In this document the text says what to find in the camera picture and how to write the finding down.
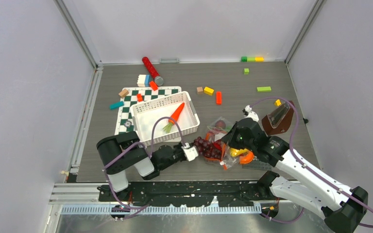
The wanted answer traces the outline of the orange fake carrot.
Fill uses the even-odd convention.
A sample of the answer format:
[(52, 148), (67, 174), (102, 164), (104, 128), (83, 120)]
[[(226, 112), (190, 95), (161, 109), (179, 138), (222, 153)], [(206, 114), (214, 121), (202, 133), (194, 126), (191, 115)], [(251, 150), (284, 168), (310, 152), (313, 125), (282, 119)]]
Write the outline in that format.
[(168, 123), (163, 128), (163, 131), (165, 133), (169, 133), (171, 131), (173, 125), (175, 125), (175, 123), (178, 121), (180, 114), (182, 113), (184, 107), (185, 107), (185, 103), (181, 103), (177, 107), (177, 109), (172, 113), (172, 115), (170, 116), (170, 119), (168, 119)]

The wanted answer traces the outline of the white plastic basket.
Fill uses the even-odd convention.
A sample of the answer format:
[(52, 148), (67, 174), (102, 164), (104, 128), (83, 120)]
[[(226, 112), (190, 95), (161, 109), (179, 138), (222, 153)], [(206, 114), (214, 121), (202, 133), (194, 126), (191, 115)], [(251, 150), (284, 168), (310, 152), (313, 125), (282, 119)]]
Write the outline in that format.
[[(181, 104), (185, 107), (169, 133), (163, 128), (168, 123), (168, 118)], [(169, 140), (180, 139), (188, 134), (195, 133), (200, 125), (200, 120), (188, 92), (182, 91), (165, 97), (160, 97), (147, 102), (140, 102), (130, 107), (134, 131), (140, 141), (149, 146), (151, 142), (162, 143)]]

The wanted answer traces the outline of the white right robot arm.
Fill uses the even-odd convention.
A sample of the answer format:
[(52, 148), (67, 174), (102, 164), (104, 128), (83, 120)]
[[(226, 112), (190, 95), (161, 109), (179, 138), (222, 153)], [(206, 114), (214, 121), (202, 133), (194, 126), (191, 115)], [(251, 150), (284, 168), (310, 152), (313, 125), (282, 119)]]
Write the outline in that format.
[(258, 194), (290, 200), (322, 218), (336, 233), (352, 233), (367, 210), (368, 192), (351, 188), (303, 158), (289, 143), (277, 136), (267, 136), (251, 118), (237, 121), (221, 141), (233, 149), (247, 149), (262, 162), (289, 174), (301, 182), (294, 184), (279, 174), (267, 171), (258, 180)]

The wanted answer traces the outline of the purple fake grapes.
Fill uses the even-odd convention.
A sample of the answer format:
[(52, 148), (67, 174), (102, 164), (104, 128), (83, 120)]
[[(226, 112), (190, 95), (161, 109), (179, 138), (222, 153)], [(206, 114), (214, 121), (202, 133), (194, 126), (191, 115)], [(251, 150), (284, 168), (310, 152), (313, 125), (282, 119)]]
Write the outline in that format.
[(211, 142), (199, 136), (194, 139), (193, 145), (197, 148), (198, 154), (205, 159), (221, 161), (222, 148), (220, 140)]

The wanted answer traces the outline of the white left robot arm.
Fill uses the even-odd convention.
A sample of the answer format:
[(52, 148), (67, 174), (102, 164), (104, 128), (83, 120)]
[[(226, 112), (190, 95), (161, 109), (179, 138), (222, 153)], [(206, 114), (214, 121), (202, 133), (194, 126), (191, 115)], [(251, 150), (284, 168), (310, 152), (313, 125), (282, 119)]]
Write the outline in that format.
[(151, 180), (169, 166), (177, 162), (193, 161), (199, 155), (196, 146), (181, 142), (172, 147), (163, 145), (148, 153), (135, 132), (106, 137), (96, 144), (96, 148), (111, 195), (118, 201), (129, 197), (126, 169), (135, 167), (144, 180)]

